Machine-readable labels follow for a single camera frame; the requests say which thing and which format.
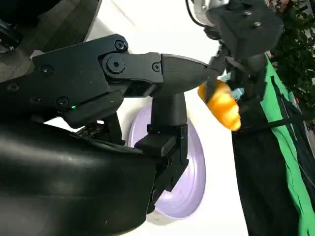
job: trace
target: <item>lavender plate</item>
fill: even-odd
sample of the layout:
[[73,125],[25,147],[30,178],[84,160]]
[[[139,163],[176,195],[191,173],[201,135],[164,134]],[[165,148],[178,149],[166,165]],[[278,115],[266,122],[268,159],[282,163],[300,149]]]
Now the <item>lavender plate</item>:
[[[131,125],[128,146],[147,135],[151,119],[151,104],[146,105]],[[193,214],[201,203],[206,185],[206,167],[203,149],[197,131],[188,119],[189,165],[172,192],[164,191],[156,203],[156,211],[171,218],[185,219]]]

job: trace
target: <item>cable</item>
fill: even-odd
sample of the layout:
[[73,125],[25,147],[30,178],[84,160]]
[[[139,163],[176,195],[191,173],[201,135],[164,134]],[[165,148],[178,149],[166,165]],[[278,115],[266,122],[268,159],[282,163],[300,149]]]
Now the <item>cable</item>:
[[197,21],[197,20],[194,18],[194,16],[193,16],[192,13],[191,13],[191,10],[190,10],[188,0],[185,0],[185,1],[186,1],[186,8],[187,8],[187,11],[188,11],[188,14],[189,14],[191,20],[192,20],[196,25],[198,25],[198,26],[207,27],[207,25],[204,25],[204,24],[200,23],[199,21]]

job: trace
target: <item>white table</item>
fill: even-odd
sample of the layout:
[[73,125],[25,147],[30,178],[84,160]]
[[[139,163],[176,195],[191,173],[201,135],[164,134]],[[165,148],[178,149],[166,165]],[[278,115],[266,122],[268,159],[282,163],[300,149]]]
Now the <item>white table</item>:
[[[103,0],[87,40],[113,33],[123,35],[129,51],[137,54],[178,54],[208,63],[218,49],[218,43],[208,39],[203,29],[191,21],[184,0]],[[248,235],[237,187],[231,132],[213,117],[196,89],[185,96],[188,117],[204,148],[207,182],[203,201],[186,220],[165,226],[146,221],[126,236]],[[150,101],[124,100],[118,110],[123,137],[137,112]]]

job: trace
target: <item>yellow toy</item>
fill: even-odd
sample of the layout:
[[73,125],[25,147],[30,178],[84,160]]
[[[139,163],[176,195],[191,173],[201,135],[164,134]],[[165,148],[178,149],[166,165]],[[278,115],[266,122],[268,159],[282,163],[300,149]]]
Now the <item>yellow toy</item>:
[[217,80],[213,96],[206,101],[206,84],[203,83],[198,88],[199,97],[207,104],[208,109],[217,120],[226,128],[237,131],[241,127],[241,117],[239,106],[231,96],[230,87]]

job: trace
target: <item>green fabric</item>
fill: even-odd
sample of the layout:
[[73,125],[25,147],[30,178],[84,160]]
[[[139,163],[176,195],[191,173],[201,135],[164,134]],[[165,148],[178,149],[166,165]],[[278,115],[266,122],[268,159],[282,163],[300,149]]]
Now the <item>green fabric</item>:
[[[278,105],[276,92],[271,83],[271,76],[275,77],[275,82],[281,93],[287,100],[289,100],[288,92],[285,89],[285,86],[280,81],[270,61],[268,61],[268,71],[266,75],[267,88],[264,99],[260,104],[269,122],[283,119]],[[297,162],[297,152],[293,140],[291,139],[289,131],[285,126],[276,127],[272,131],[278,139],[281,152],[284,156],[288,188],[296,209],[300,214],[299,235],[315,236],[315,214],[301,176],[299,164]]]

